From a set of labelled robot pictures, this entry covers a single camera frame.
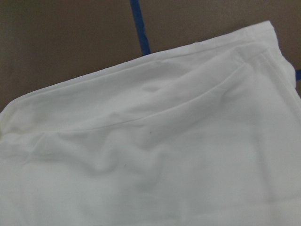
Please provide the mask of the white long-sleeve printed shirt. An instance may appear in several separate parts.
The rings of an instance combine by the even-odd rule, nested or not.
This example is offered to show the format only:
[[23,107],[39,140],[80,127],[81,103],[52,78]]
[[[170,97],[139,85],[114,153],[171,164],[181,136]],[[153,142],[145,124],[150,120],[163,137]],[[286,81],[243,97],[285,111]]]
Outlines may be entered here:
[[301,100],[271,22],[0,114],[3,226],[298,226]]

